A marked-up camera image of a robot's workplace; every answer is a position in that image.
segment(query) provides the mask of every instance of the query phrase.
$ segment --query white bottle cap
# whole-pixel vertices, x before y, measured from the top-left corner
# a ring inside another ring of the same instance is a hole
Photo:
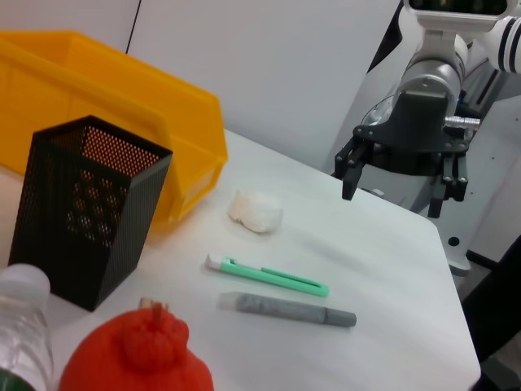
[[[0,272],[0,295],[28,301],[43,311],[49,293],[49,279],[35,266],[19,263]]]

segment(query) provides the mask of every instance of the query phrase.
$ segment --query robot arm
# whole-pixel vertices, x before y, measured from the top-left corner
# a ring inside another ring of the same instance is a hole
[[[361,125],[335,157],[342,197],[352,199],[364,165],[399,174],[431,177],[429,217],[444,200],[463,201],[470,140],[453,116],[465,77],[466,45],[457,32],[478,36],[491,64],[521,70],[521,20],[506,18],[517,0],[404,0],[424,27],[423,43],[409,62],[392,98],[389,118]]]

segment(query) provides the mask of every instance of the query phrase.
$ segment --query plastic water bottle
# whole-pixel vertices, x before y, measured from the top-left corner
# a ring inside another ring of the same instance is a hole
[[[47,276],[30,265],[0,272],[0,390],[50,391],[53,362],[43,316]]]

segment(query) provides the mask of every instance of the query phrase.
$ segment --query green bottle label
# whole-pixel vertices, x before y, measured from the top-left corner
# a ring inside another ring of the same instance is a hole
[[[36,391],[24,379],[5,369],[0,369],[0,389],[2,391]]]

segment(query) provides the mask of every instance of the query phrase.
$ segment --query gray pen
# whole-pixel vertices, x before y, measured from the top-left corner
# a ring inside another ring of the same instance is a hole
[[[330,324],[340,327],[351,327],[357,324],[357,316],[350,312],[332,310],[331,308],[298,303],[296,301],[257,296],[250,293],[239,294],[235,302],[235,309],[239,312],[248,312],[250,314],[263,314],[277,318]]]

